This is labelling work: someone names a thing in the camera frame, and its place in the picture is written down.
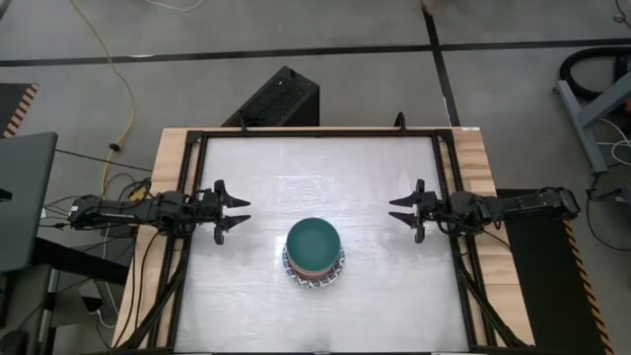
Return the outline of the grey laptop lid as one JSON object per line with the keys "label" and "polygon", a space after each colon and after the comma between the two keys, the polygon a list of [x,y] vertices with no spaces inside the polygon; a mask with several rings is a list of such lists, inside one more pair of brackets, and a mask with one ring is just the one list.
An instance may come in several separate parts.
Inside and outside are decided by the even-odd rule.
{"label": "grey laptop lid", "polygon": [[58,135],[54,132],[0,139],[0,273],[31,263]]}

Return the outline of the black mat striped orange edge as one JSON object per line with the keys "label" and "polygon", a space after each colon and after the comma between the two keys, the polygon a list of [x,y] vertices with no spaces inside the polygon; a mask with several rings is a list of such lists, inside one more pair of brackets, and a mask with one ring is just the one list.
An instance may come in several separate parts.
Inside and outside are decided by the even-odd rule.
{"label": "black mat striped orange edge", "polygon": [[39,84],[0,84],[0,139],[12,138],[23,124]]}
{"label": "black mat striped orange edge", "polygon": [[535,345],[614,355],[571,223],[536,215],[505,223]]}

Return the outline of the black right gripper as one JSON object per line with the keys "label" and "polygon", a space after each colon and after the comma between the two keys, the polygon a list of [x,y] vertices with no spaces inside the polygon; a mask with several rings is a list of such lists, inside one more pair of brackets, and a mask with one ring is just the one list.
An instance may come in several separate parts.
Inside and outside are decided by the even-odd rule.
{"label": "black right gripper", "polygon": [[444,203],[435,191],[425,190],[425,180],[418,179],[415,187],[416,193],[391,200],[389,203],[395,206],[412,207],[416,204],[416,215],[414,213],[389,212],[389,215],[410,228],[416,228],[415,243],[421,244],[425,240],[424,223],[427,221],[437,222],[438,214],[443,211]]}

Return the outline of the black computer tower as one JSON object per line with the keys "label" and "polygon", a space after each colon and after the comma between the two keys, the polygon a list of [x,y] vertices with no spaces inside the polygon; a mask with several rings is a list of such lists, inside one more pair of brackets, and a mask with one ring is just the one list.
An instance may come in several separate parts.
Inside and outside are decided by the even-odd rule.
{"label": "black computer tower", "polygon": [[319,85],[283,66],[222,127],[309,127],[319,124]]}

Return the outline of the green plastic bowl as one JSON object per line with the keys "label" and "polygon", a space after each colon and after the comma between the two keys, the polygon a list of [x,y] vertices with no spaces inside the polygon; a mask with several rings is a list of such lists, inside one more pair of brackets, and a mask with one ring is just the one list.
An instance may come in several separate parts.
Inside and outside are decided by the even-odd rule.
{"label": "green plastic bowl", "polygon": [[289,231],[285,250],[290,264],[300,273],[328,272],[341,255],[341,239],[326,220],[312,217],[300,220]]}

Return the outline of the black side desk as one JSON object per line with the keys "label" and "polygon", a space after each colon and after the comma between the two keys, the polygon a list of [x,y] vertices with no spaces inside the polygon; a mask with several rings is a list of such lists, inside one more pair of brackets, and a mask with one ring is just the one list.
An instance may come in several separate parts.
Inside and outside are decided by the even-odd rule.
{"label": "black side desk", "polygon": [[[106,242],[77,250],[46,239],[37,238],[32,252],[32,264],[45,264],[53,269],[83,275],[86,280],[97,279],[107,283],[124,284],[129,267],[115,261],[88,254],[88,250],[106,246]],[[23,329],[34,315],[47,306],[47,296],[16,326],[0,338],[0,355],[28,355],[30,333]]]}

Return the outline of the grey metal stand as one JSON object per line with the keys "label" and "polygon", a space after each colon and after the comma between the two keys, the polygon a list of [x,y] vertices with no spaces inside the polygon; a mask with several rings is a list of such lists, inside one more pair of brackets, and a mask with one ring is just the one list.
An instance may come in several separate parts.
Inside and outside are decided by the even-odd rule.
{"label": "grey metal stand", "polygon": [[582,142],[583,148],[596,174],[608,171],[604,155],[596,142],[594,126],[609,113],[631,97],[631,72],[625,74],[590,104],[581,107],[569,84],[565,80],[556,83],[556,91]]}

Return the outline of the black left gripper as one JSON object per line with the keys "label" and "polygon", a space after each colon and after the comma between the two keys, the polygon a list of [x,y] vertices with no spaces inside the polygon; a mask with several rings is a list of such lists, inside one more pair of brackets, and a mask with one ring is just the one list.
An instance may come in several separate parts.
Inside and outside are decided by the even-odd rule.
{"label": "black left gripper", "polygon": [[[224,243],[224,213],[223,213],[223,197],[226,192],[225,183],[222,179],[214,182],[213,188],[200,190],[200,207],[198,211],[199,221],[201,223],[213,223],[214,241],[217,245]],[[235,198],[229,194],[225,195],[226,207],[245,207],[249,206],[249,202]],[[250,215],[226,216],[225,229],[231,230],[238,224],[250,219]]]}

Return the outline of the black metal table frame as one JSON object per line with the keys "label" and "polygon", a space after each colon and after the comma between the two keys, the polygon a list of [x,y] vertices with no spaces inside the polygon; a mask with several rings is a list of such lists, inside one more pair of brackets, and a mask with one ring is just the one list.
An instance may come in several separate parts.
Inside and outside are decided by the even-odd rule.
{"label": "black metal table frame", "polygon": [[[450,133],[453,137],[455,151],[451,157],[447,153],[441,155],[443,167],[448,177],[450,191],[456,189],[456,181],[461,180],[467,191],[482,195],[497,193],[492,171],[489,166],[483,137],[477,127],[439,127],[441,133]],[[192,157],[186,153],[186,139],[200,129],[165,128],[162,131],[160,144],[152,172],[152,190],[154,192],[170,190],[177,187],[183,179],[185,190],[191,191],[195,168],[185,168],[184,163],[196,164],[199,160],[199,145],[191,148]],[[396,127],[277,127],[254,128],[251,133],[292,133],[305,135],[314,133],[318,137],[329,137],[338,132],[344,136],[351,133],[396,133]],[[157,299],[160,275],[164,265],[168,267],[168,275],[175,273],[175,264],[181,259],[181,252],[172,253],[174,259],[165,262],[169,253],[166,242],[152,242],[155,230],[151,227],[139,229],[134,250],[133,269],[128,275],[124,295],[120,305],[119,317],[114,331],[113,343],[127,340],[133,330],[134,323],[142,320]],[[484,283],[485,292],[490,304],[498,312],[502,320],[521,340],[532,345],[533,333],[526,312],[522,287],[519,282],[514,258],[500,242],[507,242],[509,234],[502,228],[497,232],[489,232],[475,240],[476,246],[470,251],[478,253],[481,268],[480,280]]]}

